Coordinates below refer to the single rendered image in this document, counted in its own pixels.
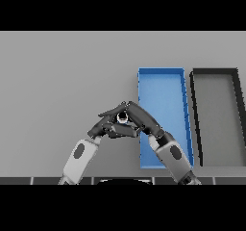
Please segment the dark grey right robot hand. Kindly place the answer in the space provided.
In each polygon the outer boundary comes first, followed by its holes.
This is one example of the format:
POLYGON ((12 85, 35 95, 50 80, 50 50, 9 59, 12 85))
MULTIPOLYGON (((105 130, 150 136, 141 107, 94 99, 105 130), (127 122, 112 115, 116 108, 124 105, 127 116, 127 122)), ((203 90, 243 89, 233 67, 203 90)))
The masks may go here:
POLYGON ((133 101, 127 104, 126 113, 132 122, 146 135, 153 135, 157 139, 163 136, 164 132, 158 122, 133 101))

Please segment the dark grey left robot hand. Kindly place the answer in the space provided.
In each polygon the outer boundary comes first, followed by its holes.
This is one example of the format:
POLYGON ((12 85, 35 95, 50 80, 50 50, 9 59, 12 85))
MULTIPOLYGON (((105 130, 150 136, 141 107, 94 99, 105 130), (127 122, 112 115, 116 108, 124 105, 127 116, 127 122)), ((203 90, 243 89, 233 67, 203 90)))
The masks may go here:
POLYGON ((128 103, 122 102, 112 110, 101 113, 99 115, 100 120, 87 132, 87 134, 94 140, 97 137, 103 137, 106 134, 108 134, 111 139, 121 137, 136 138, 136 128, 120 123, 117 120, 117 116, 123 113, 129 121, 137 123, 138 111, 139 106, 136 103, 132 101, 129 101, 128 103))

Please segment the blue pipe with pale ring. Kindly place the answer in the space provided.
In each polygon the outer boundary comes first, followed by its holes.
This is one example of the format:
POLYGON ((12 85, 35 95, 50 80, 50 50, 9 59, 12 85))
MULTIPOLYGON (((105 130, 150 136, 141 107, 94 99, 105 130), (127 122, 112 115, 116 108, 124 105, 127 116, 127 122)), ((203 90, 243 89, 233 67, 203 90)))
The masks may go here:
POLYGON ((128 115, 125 112, 119 113, 116 118, 120 124, 126 124, 128 122, 128 115))

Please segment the blue bin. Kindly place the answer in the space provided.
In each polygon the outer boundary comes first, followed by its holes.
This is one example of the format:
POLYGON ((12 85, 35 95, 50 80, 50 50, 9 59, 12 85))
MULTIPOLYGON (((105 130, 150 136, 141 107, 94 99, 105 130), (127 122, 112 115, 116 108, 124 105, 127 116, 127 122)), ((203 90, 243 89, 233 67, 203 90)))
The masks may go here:
POLYGON ((177 140, 193 166, 185 70, 182 67, 140 67, 137 78, 138 105, 177 140))

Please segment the dark grey bin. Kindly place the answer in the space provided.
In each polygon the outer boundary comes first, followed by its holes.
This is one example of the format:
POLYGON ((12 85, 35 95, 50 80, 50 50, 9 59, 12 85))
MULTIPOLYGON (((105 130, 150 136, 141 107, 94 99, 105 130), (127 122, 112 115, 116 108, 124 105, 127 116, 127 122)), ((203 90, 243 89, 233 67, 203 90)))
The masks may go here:
POLYGON ((194 68, 191 98, 201 167, 246 167, 246 109, 237 68, 194 68))

